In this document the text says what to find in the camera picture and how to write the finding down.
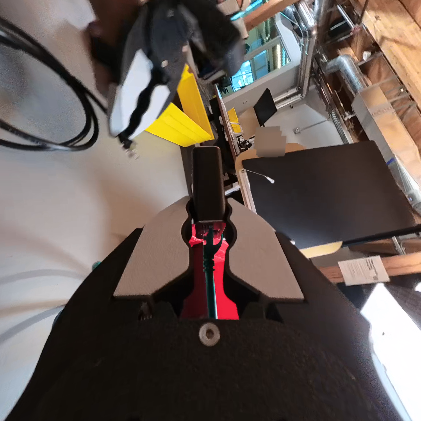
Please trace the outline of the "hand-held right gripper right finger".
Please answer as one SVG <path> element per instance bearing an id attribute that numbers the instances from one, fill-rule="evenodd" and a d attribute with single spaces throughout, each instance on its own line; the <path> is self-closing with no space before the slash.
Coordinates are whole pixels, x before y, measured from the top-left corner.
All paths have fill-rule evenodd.
<path id="1" fill-rule="evenodd" d="M 274 229 L 234 199 L 227 200 L 224 292 L 239 318 L 250 303 L 263 313 L 275 303 L 302 303 L 303 292 Z"/>

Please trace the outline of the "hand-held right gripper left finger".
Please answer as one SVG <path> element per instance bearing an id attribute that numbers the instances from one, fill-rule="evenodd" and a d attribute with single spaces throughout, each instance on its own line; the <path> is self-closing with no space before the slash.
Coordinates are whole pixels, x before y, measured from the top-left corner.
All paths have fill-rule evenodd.
<path id="1" fill-rule="evenodd" d="M 184 196 L 143 227 L 113 293 L 114 298 L 168 302 L 181 316 L 194 288 L 191 198 Z"/>

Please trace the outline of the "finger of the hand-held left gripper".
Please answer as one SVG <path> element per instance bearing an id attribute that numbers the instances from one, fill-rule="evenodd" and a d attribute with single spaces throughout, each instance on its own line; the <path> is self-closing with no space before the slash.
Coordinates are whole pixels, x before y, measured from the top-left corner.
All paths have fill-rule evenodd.
<path id="1" fill-rule="evenodd" d="M 109 133 L 117 137 L 129 128 L 138 100 L 152 79 L 151 61 L 139 49 L 129 65 L 125 79 L 109 87 Z"/>
<path id="2" fill-rule="evenodd" d="M 144 90 L 130 116 L 127 127 L 127 139 L 133 140 L 141 132 L 148 129 L 162 113 L 170 97 L 170 89 L 166 85 L 156 85 L 148 93 Z"/>

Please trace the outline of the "yellow plastic bin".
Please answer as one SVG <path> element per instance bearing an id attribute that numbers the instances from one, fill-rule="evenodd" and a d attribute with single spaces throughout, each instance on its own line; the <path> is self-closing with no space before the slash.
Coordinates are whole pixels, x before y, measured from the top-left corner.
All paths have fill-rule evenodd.
<path id="1" fill-rule="evenodd" d="M 214 140 L 196 78 L 188 65 L 184 67 L 175 98 L 146 132 L 181 147 Z"/>

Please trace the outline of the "red plastic bin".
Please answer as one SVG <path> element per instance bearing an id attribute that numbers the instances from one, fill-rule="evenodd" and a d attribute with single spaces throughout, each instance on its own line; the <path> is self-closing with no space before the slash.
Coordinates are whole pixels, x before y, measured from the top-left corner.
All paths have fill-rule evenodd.
<path id="1" fill-rule="evenodd" d="M 197 237 L 195 225 L 192 225 L 192 236 L 189 240 L 193 251 L 192 293 L 184 300 L 181 318 L 202 319 L 208 317 L 206 281 L 203 271 L 203 240 Z M 239 319 L 235 303 L 224 292 L 223 276 L 226 251 L 229 244 L 223 240 L 219 250 L 214 255 L 214 284 L 216 293 L 217 315 L 219 319 Z"/>

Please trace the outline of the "black ethernet splitter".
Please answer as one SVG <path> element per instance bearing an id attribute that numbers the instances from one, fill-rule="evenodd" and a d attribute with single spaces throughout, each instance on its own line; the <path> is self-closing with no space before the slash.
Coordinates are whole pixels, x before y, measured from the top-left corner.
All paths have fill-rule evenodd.
<path id="1" fill-rule="evenodd" d="M 193 221 L 223 222 L 226 212 L 221 151 L 216 146 L 192 150 Z"/>

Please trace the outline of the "small yellow bin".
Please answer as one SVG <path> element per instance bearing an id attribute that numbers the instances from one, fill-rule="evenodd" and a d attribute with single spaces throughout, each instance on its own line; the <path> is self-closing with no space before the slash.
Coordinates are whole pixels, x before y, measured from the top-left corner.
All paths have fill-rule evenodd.
<path id="1" fill-rule="evenodd" d="M 240 136 L 243 134 L 243 129 L 241 124 L 239 123 L 239 118 L 237 116 L 237 113 L 235 111 L 235 108 L 231 108 L 227 111 L 229 124 L 231 127 L 232 132 L 235 134 L 235 136 Z"/>

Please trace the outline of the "window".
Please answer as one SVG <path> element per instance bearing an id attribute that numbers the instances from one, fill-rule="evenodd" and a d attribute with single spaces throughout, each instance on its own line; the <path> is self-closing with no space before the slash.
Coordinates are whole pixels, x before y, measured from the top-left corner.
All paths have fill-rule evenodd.
<path id="1" fill-rule="evenodd" d="M 280 37 L 270 40 L 256 49 L 248 50 L 240 70 L 231 77 L 229 90 L 237 92 L 260 78 L 280 70 L 290 63 L 290 56 Z"/>

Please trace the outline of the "white paper notice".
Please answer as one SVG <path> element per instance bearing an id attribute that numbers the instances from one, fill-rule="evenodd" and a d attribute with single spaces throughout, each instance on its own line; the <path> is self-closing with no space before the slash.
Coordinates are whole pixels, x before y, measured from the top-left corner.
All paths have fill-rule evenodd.
<path id="1" fill-rule="evenodd" d="M 386 283 L 390 277 L 379 255 L 338 262 L 346 286 Z"/>

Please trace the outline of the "small black panel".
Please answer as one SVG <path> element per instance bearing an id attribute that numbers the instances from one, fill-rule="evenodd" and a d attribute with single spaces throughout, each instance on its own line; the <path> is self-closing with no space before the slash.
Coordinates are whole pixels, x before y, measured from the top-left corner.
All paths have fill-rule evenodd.
<path id="1" fill-rule="evenodd" d="M 276 104 L 269 88 L 264 90 L 253 108 L 259 127 L 264 127 L 265 123 L 277 112 Z"/>

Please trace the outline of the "wooden beam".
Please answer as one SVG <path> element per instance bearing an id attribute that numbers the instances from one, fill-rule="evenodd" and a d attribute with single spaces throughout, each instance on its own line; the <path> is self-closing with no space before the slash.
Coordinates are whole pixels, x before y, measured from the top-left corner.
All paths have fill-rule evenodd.
<path id="1" fill-rule="evenodd" d="M 381 260 L 390 277 L 420 274 L 421 272 L 420 252 L 383 257 Z M 338 265 L 318 267 L 318 270 L 332 283 L 338 284 L 344 282 L 343 274 Z"/>

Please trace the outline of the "white board bracket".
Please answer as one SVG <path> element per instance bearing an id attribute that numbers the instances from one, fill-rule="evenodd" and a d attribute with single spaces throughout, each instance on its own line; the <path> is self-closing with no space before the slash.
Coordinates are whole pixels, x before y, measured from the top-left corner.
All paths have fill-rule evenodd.
<path id="1" fill-rule="evenodd" d="M 244 168 L 237 171 L 237 179 L 240 186 L 244 206 L 256 214 L 257 212 L 251 194 L 249 178 L 247 175 L 247 171 Z"/>

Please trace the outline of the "silver rectangular duct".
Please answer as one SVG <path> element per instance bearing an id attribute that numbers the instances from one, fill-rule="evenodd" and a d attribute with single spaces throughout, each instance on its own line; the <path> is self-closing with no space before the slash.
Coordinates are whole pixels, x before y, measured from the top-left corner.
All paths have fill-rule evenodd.
<path id="1" fill-rule="evenodd" d="M 419 150 L 380 87 L 360 90 L 352 109 L 368 139 L 374 141 L 409 204 L 421 213 Z"/>

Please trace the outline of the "round metal duct pipe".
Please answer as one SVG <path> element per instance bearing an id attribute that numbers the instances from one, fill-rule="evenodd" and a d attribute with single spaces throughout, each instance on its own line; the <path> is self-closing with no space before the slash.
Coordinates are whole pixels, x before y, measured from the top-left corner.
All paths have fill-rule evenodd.
<path id="1" fill-rule="evenodd" d="M 325 74 L 340 72 L 348 90 L 355 96 L 369 85 L 351 55 L 339 55 L 323 65 Z"/>

